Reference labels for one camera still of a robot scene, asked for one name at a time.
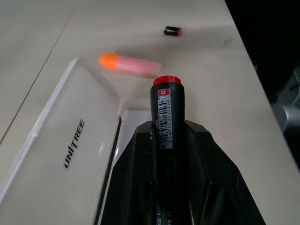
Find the silver robot body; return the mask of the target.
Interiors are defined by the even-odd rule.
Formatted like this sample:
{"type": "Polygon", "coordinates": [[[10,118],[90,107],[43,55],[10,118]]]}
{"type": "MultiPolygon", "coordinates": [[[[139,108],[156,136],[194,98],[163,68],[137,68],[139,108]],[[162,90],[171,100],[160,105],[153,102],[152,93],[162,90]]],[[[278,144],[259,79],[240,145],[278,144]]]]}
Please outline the silver robot body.
{"type": "Polygon", "coordinates": [[[270,105],[292,156],[300,169],[300,65],[270,105]]]}

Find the black marker with red end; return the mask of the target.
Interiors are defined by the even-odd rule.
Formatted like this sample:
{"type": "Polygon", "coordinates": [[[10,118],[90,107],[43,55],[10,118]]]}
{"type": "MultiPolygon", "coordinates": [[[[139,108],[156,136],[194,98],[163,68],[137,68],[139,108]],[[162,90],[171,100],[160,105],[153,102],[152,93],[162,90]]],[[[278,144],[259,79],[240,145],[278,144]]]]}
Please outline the black marker with red end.
{"type": "Polygon", "coordinates": [[[155,129],[156,225],[180,225],[184,219],[185,92],[181,80],[164,75],[150,89],[155,129]]]}

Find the small black and red cap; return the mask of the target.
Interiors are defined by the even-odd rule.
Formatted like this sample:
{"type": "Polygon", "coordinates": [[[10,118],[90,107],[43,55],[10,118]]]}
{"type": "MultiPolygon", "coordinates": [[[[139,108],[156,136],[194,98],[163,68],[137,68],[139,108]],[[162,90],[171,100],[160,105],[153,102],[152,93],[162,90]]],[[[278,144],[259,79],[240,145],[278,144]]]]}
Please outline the small black and red cap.
{"type": "Polygon", "coordinates": [[[166,26],[163,33],[168,36],[180,37],[182,29],[178,27],[166,26]]]}

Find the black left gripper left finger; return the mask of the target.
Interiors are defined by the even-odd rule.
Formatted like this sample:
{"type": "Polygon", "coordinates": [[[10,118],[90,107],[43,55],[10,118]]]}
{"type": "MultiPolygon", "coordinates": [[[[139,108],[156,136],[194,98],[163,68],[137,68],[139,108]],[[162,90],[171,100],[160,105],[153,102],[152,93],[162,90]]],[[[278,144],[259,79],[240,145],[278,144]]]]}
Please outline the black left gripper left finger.
{"type": "Polygon", "coordinates": [[[157,132],[147,121],[114,164],[100,225],[158,225],[161,162],[157,132]]]}

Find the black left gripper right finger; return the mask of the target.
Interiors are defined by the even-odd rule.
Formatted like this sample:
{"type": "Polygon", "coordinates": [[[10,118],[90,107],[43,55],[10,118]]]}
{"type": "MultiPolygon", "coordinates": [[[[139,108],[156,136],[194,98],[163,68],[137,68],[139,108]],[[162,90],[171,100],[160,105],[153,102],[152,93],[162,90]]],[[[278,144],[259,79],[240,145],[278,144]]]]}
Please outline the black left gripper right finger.
{"type": "Polygon", "coordinates": [[[191,121],[173,126],[175,225],[266,225],[234,162],[191,121]]]}

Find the orange highlighter marker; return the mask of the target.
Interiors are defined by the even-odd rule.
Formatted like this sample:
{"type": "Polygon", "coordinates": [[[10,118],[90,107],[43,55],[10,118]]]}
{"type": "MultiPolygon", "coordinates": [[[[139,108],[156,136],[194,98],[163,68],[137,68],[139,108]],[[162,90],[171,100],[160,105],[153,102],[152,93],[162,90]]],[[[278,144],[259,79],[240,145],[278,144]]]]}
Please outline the orange highlighter marker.
{"type": "Polygon", "coordinates": [[[105,52],[100,55],[98,62],[101,67],[136,73],[141,75],[158,76],[161,64],[149,60],[142,60],[105,52]]]}

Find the clear plastic pencil case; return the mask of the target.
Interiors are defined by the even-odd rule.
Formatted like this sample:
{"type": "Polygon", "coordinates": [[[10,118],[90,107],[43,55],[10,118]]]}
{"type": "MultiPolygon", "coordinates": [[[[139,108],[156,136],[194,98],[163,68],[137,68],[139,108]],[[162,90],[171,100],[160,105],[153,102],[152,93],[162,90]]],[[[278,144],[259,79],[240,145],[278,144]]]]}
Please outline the clear plastic pencil case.
{"type": "Polygon", "coordinates": [[[150,119],[148,99],[121,103],[97,68],[73,59],[0,184],[0,225],[127,224],[121,155],[150,119]]]}

